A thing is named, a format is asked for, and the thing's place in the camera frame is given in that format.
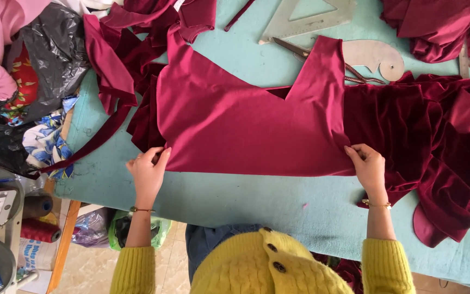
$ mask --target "sleeve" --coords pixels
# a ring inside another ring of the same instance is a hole
[[[398,241],[365,239],[362,246],[364,294],[414,294],[413,276]]]
[[[110,294],[155,293],[155,249],[125,247],[113,272]]]

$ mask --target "red thread spool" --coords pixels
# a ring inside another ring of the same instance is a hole
[[[61,229],[57,225],[37,219],[24,219],[21,223],[21,237],[53,243],[61,237]]]

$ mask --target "light blue cutting table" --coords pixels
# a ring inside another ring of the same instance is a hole
[[[249,83],[291,85],[302,63],[276,44],[257,44],[280,0],[255,1],[229,32],[222,30],[245,2],[219,0],[216,29],[199,35],[193,48]],[[416,61],[408,53],[408,40],[398,39],[395,31],[379,19],[382,4],[378,0],[357,2],[352,23],[290,41],[311,47],[317,34],[344,40],[380,40],[399,50],[406,69],[414,74],[458,74],[456,61],[441,64]],[[293,17],[310,15],[307,11],[314,14],[317,11],[313,10],[323,8],[322,3],[301,1]],[[365,68],[360,71],[373,76]],[[108,117],[97,93],[95,73],[90,72],[83,81],[70,126],[68,143],[72,150],[80,149]],[[76,163],[72,179],[59,181],[56,193],[60,197],[123,210],[134,204],[132,177],[124,163],[135,158],[139,150],[126,133],[127,122],[108,142]],[[310,250],[360,259],[367,220],[367,210],[355,206],[360,192],[356,177],[167,172],[154,208],[157,216],[204,226],[261,223],[294,236]],[[409,194],[392,210],[396,235],[406,248],[411,269],[470,284],[470,230],[461,243],[447,239],[434,249],[426,247],[413,233],[412,216],[417,203],[416,195]]]

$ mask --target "yellow knit sweater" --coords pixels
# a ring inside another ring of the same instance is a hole
[[[153,247],[123,248],[111,294],[155,291]],[[402,245],[366,239],[362,248],[364,294],[415,292]],[[352,293],[329,267],[315,261],[294,238],[264,229],[243,233],[217,246],[193,276],[191,294],[207,293]]]

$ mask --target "denim jeans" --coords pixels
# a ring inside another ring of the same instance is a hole
[[[212,229],[192,224],[187,225],[186,251],[188,253],[190,284],[200,263],[215,247],[237,234],[257,232],[262,227],[260,224],[227,224]]]

